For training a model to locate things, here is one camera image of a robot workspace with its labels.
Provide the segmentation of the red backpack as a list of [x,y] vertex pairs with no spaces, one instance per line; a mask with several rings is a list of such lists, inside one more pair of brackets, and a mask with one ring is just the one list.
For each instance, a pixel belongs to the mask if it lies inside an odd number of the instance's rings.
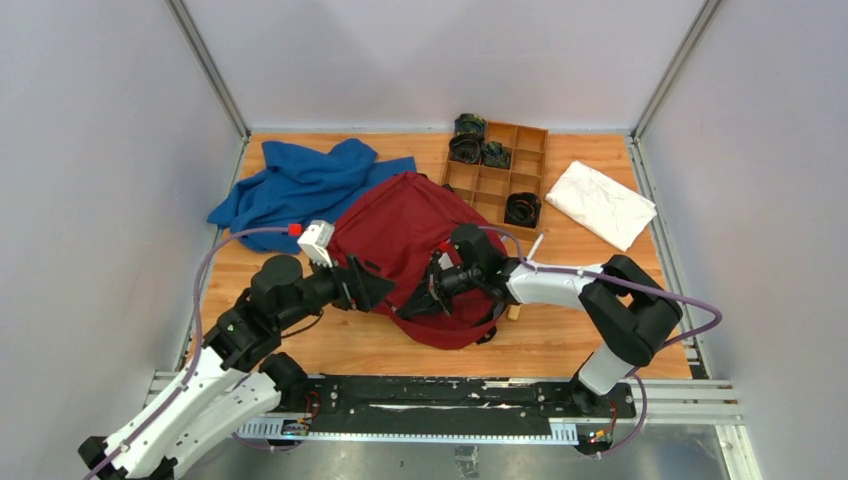
[[390,318],[418,343],[462,349],[487,343],[497,333],[503,308],[482,291],[459,295],[450,315],[398,314],[424,278],[432,253],[461,224],[490,222],[458,194],[424,175],[397,174],[370,189],[335,222],[328,251],[341,264],[352,254],[369,271],[395,283],[375,313]]

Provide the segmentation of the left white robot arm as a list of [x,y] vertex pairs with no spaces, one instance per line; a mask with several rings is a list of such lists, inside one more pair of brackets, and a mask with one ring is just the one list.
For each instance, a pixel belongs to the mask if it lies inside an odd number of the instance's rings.
[[310,276],[294,257],[268,259],[151,404],[115,433],[82,442],[87,478],[179,479],[259,414],[298,411],[307,375],[279,352],[284,331],[328,305],[368,312],[394,288],[353,255]]

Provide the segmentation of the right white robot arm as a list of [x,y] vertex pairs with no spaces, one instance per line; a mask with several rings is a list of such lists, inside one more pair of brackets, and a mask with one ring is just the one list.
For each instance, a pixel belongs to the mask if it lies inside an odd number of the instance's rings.
[[398,315],[448,314],[453,298],[472,290],[504,305],[549,304],[584,311],[602,343],[575,374],[571,403],[584,417],[598,416],[609,407],[616,384],[649,365],[663,348],[682,317],[677,300],[625,255],[583,267],[545,265],[503,253],[491,242],[492,231],[459,225],[448,240],[458,265],[444,268],[440,254],[434,254]]

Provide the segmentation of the blue cloth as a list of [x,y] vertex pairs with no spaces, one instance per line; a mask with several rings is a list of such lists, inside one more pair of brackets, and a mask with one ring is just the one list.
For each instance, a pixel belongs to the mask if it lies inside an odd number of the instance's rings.
[[265,167],[237,182],[207,216],[207,222],[231,233],[248,230],[242,245],[257,253],[300,252],[297,240],[258,228],[333,223],[361,196],[394,175],[417,171],[412,156],[380,161],[378,153],[351,138],[324,153],[305,146],[266,141]]

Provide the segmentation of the wooden divided tray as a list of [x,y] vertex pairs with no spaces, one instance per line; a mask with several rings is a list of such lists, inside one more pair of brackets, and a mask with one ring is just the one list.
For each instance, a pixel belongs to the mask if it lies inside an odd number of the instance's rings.
[[[450,186],[466,203],[491,224],[521,240],[533,240],[541,233],[542,184],[545,179],[549,132],[539,127],[487,121],[483,142],[501,142],[512,153],[509,170],[464,164],[446,157],[440,183]],[[532,192],[541,200],[541,213],[535,229],[504,222],[507,197]]]

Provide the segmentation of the blue capped white marker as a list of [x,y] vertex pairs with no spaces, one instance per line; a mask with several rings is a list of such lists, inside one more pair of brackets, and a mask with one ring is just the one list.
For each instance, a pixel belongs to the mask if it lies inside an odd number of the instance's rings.
[[544,240],[544,234],[543,234],[543,233],[540,233],[540,234],[536,237],[536,239],[533,241],[533,243],[532,243],[532,245],[531,245],[531,247],[530,247],[530,250],[527,252],[527,254],[526,254],[526,256],[525,256],[525,258],[526,258],[527,260],[532,260],[532,259],[533,259],[533,256],[536,254],[536,252],[537,252],[537,250],[539,249],[539,247],[540,247],[541,243],[543,242],[543,240]]

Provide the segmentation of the rolled tie with orange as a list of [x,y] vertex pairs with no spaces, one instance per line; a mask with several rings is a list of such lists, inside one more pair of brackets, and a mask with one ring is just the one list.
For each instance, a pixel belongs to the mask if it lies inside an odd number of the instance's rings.
[[524,228],[535,229],[541,213],[541,200],[532,192],[512,193],[507,197],[504,222]]

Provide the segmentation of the rolled dark tie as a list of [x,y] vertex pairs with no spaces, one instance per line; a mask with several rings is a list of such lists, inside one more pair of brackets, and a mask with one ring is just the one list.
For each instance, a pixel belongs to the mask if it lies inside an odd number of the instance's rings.
[[449,141],[449,159],[464,164],[475,165],[482,157],[484,137],[476,133],[455,135]]

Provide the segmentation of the rolled green tie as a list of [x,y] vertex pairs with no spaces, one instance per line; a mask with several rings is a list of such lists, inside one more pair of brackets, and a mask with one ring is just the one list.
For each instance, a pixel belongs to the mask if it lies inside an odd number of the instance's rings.
[[489,141],[481,148],[481,164],[490,168],[509,170],[512,153],[501,142]]

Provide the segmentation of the white folded cloth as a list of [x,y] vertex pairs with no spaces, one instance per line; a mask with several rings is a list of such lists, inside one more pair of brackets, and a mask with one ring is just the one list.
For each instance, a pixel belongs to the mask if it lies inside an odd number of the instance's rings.
[[622,252],[657,216],[653,201],[580,161],[559,176],[545,200]]

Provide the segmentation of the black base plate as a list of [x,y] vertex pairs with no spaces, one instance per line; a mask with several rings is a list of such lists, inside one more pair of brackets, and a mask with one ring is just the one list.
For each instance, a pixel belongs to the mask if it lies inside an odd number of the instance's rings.
[[541,437],[555,419],[611,426],[638,416],[625,383],[594,397],[570,380],[345,375],[296,384],[274,411],[305,419],[313,435],[384,437]]

